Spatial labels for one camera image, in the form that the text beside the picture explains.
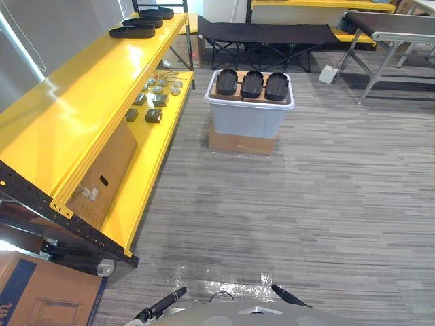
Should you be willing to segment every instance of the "yellow shelf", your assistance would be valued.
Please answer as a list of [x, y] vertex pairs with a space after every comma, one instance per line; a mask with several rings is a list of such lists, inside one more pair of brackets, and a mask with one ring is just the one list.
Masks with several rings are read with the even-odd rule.
[[63, 205], [186, 20], [150, 39], [108, 33], [0, 114], [0, 160]]
[[[128, 123], [136, 138], [137, 149], [101, 228], [102, 233], [126, 249], [128, 256], [131, 256], [131, 242], [177, 125], [193, 72], [179, 72], [178, 77], [186, 79], [182, 80], [181, 94], [169, 95], [159, 124], [147, 124], [144, 119], [146, 111], [152, 108], [152, 93], [147, 94], [147, 104], [133, 106], [139, 115], [135, 122]], [[169, 94], [171, 86], [172, 82], [169, 82], [164, 88], [165, 94]]]
[[259, 5], [288, 5], [294, 7], [333, 7], [347, 9], [372, 9], [393, 12], [396, 7], [389, 3], [376, 3], [370, 0], [253, 0], [252, 8]]
[[[336, 27], [331, 27], [331, 31], [335, 34], [335, 37], [342, 42], [351, 43], [353, 41], [353, 34], [348, 34]], [[374, 43], [374, 42], [369, 36], [364, 34], [360, 36], [360, 38], [358, 39], [358, 43]]]

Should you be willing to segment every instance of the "cardboard box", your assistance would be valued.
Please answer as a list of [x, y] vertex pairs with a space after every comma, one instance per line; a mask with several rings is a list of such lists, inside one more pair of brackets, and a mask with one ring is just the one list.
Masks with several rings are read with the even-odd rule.
[[[198, 38], [198, 34], [190, 34], [190, 41], [192, 42], [192, 57], [193, 57], [193, 67], [195, 69], [199, 69], [201, 67], [201, 63], [203, 61], [204, 54], [204, 40]], [[172, 47], [177, 53], [183, 58], [183, 60], [189, 64], [189, 56], [188, 56], [188, 44], [186, 41], [185, 35], [177, 35], [174, 38], [174, 42], [172, 43]], [[183, 63], [177, 58], [177, 56], [169, 49], [166, 54], [163, 56], [162, 60], [169, 61], [171, 63], [171, 69], [185, 69], [186, 67]]]
[[213, 123], [209, 128], [209, 148], [220, 151], [236, 151], [250, 154], [272, 154], [275, 148], [274, 139], [218, 134]]
[[105, 283], [15, 251], [1, 252], [0, 325], [91, 326]]
[[136, 146], [135, 137], [122, 120], [71, 195], [67, 207], [94, 228], [103, 225]]

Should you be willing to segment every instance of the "black tabletop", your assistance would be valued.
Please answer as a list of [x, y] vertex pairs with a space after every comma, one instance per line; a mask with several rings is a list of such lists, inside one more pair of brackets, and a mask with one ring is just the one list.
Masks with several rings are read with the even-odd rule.
[[345, 19], [369, 36], [374, 32], [435, 36], [435, 17], [347, 12]]

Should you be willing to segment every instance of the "clear plastic sheet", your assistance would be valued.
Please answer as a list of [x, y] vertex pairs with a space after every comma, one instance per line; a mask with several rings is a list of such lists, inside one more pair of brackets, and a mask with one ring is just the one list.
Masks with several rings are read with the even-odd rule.
[[[263, 272], [260, 275], [260, 284], [241, 284], [241, 283], [227, 283], [213, 280], [184, 280], [184, 266], [176, 268], [175, 276], [170, 280], [174, 289], [180, 287], [187, 287], [189, 292], [202, 291], [203, 297], [212, 297], [219, 292], [227, 292], [233, 296], [235, 300], [258, 300], [258, 301], [275, 301], [278, 297], [271, 289], [272, 274], [270, 272]], [[200, 300], [199, 297], [190, 296], [190, 299]], [[229, 295], [220, 295], [217, 301], [230, 301]]]

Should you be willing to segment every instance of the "white plastic bin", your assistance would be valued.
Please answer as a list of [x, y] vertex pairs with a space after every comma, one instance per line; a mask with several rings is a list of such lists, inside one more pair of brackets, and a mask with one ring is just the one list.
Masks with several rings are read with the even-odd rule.
[[204, 96], [204, 101], [210, 103], [215, 131], [220, 134], [274, 138], [285, 114], [294, 108], [290, 76], [285, 74], [288, 80], [289, 104], [268, 104], [211, 98], [210, 92], [219, 73], [220, 70], [214, 72]]

